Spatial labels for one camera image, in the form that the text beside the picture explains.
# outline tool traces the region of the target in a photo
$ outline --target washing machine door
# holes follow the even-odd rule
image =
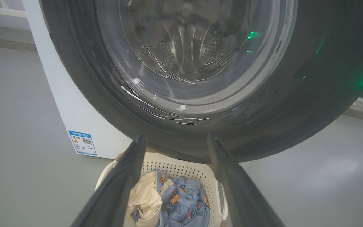
[[[89,102],[129,137],[209,163],[314,135],[363,92],[363,1],[42,0]]]

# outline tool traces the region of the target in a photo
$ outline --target gray floor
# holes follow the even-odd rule
[[[69,226],[109,160],[75,154],[37,53],[0,49],[0,226]],[[287,227],[363,226],[363,121],[243,163]]]
[[[0,227],[69,226],[109,162],[75,154],[38,54],[0,49]]]

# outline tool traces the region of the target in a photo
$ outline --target blue label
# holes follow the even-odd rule
[[[77,153],[97,156],[95,145],[90,134],[74,131],[68,132]]]

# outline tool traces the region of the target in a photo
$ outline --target clothing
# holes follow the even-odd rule
[[[163,199],[169,200],[176,191],[163,172],[149,172],[131,189],[126,215],[134,219],[137,227],[154,227],[161,216]]]
[[[172,180],[177,194],[163,200],[158,227],[207,227],[210,210],[205,190],[195,180],[184,177]]]

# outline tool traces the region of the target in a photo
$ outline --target white wall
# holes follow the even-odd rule
[[[30,31],[22,0],[0,0],[0,27]]]

